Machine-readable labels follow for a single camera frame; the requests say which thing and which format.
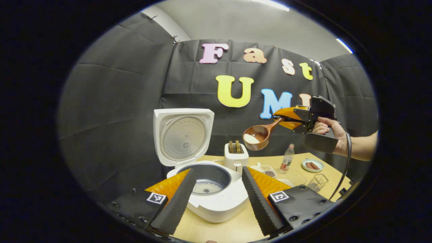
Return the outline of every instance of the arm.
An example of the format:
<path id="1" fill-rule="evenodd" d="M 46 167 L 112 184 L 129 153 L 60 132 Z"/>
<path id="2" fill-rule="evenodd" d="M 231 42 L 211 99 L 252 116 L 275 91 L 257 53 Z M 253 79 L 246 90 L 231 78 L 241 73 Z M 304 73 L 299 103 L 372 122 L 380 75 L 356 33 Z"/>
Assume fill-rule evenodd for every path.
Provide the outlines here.
<path id="1" fill-rule="evenodd" d="M 318 117 L 313 132 L 324 135 L 329 131 L 329 126 L 333 130 L 334 137 L 338 139 L 333 154 L 348 156 L 345 131 L 337 121 Z M 368 137 L 352 137 L 351 157 L 356 160 L 369 161 L 375 153 L 377 140 L 378 131 Z"/>

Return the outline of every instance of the ceiling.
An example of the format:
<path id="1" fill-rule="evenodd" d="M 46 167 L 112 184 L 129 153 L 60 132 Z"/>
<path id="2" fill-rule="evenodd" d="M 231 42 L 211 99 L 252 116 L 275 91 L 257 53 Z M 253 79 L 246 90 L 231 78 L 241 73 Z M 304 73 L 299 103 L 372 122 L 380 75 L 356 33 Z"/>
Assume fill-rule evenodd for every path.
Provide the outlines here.
<path id="1" fill-rule="evenodd" d="M 317 61 L 349 53 L 335 35 L 294 9 L 257 1 L 267 0 L 167 0 L 156 6 L 192 40 L 229 38 L 274 45 Z"/>

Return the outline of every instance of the black backdrop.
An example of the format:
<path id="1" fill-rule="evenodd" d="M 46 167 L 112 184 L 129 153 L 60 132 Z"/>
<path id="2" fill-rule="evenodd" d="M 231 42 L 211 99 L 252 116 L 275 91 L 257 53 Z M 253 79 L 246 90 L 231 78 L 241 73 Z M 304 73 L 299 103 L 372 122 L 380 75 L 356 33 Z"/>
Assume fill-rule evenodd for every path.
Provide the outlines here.
<path id="1" fill-rule="evenodd" d="M 216 64 L 200 64 L 204 43 L 227 43 L 229 50 Z M 244 50 L 258 48 L 267 62 L 249 63 Z M 294 63 L 294 75 L 281 60 Z M 300 63 L 312 68 L 313 80 L 303 77 Z M 223 156 L 223 145 L 240 140 L 244 130 L 271 123 L 260 118 L 262 89 L 283 92 L 301 105 L 300 93 L 321 95 L 336 104 L 336 116 L 352 136 L 378 129 L 374 92 L 365 71 L 352 54 L 323 61 L 320 67 L 301 55 L 272 45 L 228 39 L 192 40 L 173 45 L 172 37 L 155 21 L 137 13 L 105 33 L 78 60 L 67 79 L 58 113 L 59 137 L 66 162 L 84 190 L 107 202 L 133 185 L 150 186 L 166 178 L 153 141 L 154 109 L 204 108 L 215 112 L 208 155 Z M 233 76 L 232 96 L 240 98 L 240 77 L 254 79 L 251 100 L 241 108 L 217 98 L 218 75 Z M 296 153 L 311 152 L 343 171 L 345 158 L 303 146 L 304 136 L 282 126 L 270 144 L 250 156 L 283 155 L 290 143 Z M 361 178 L 369 162 L 353 161 L 348 176 Z"/>
<path id="2" fill-rule="evenodd" d="M 12 6 L 4 8 L 3 19 L 8 62 L 2 83 L 6 85 L 2 98 L 7 102 L 2 109 L 2 237 L 10 242 L 136 242 L 134 237 L 139 236 L 101 213 L 73 180 L 59 152 L 54 117 L 64 79 L 86 46 L 150 2 L 7 3 Z M 328 220 L 341 217 L 329 225 L 328 220 L 310 224 L 311 231 L 289 241 L 305 236 L 310 236 L 307 242 L 426 240 L 428 177 L 427 169 L 418 168 L 430 156 L 422 143 L 424 133 L 405 129 L 413 124 L 427 127 L 425 119 L 413 121 L 425 112 L 421 104 L 428 103 L 424 97 L 429 85 L 422 82 L 428 80 L 424 70 L 429 62 L 424 55 L 427 39 L 422 35 L 429 14 L 426 5 L 421 1 L 329 5 L 309 0 L 289 4 L 345 36 L 351 48 L 366 47 L 368 52 L 356 53 L 374 72 L 385 124 L 375 166 L 352 191 L 348 199 L 353 200 Z M 396 68 L 401 60 L 403 69 Z M 375 79 L 378 73 L 384 81 Z"/>

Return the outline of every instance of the hand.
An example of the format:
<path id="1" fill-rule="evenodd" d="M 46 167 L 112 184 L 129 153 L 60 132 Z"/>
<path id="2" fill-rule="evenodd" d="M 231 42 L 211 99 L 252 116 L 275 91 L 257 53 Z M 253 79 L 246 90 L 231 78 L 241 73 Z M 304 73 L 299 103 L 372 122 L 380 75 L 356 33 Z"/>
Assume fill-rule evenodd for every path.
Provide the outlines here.
<path id="1" fill-rule="evenodd" d="M 339 122 L 319 116 L 318 121 L 315 123 L 314 130 L 312 130 L 312 132 L 325 135 L 329 132 L 329 126 L 333 130 L 334 137 L 338 139 L 336 148 L 334 149 L 333 153 L 348 156 L 348 152 L 346 150 L 345 130 L 342 128 L 342 126 L 340 126 Z"/>

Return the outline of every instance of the wire basket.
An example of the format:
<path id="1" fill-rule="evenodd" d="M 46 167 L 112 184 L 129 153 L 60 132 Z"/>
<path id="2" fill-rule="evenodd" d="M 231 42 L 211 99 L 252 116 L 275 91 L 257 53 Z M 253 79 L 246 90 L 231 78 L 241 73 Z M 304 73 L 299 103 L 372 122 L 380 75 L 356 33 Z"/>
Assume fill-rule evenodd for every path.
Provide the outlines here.
<path id="1" fill-rule="evenodd" d="M 316 192 L 319 192 L 327 182 L 328 179 L 324 174 L 316 174 L 309 182 L 308 187 Z"/>

